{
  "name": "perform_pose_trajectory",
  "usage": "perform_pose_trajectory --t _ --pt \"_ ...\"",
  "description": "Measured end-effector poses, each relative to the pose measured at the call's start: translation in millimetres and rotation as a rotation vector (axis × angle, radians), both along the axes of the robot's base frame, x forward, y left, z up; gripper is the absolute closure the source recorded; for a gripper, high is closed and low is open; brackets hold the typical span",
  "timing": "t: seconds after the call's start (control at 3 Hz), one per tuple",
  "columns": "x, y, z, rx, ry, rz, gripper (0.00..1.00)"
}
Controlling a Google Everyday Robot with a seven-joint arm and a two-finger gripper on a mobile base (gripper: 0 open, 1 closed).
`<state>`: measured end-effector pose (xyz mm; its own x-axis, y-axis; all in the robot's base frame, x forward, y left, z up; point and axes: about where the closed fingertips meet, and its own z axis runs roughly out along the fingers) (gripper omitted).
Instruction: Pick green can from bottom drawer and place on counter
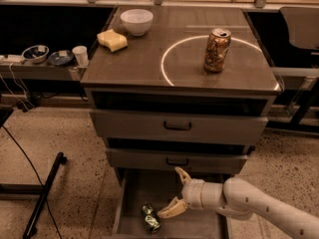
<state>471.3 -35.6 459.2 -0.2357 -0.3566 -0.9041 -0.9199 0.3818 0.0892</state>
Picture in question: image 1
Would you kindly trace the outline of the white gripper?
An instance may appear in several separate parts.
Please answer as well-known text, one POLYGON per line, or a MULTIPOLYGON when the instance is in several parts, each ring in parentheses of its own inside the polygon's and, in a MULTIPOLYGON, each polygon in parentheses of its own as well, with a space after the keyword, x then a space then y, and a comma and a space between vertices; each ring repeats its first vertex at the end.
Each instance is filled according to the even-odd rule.
POLYGON ((175 197, 167 207, 158 212, 160 219, 169 219, 184 213, 187 209, 206 210, 222 207, 225 204, 223 185, 221 183, 205 182, 202 179, 191 179, 181 167, 176 167, 183 184, 182 199, 175 197))

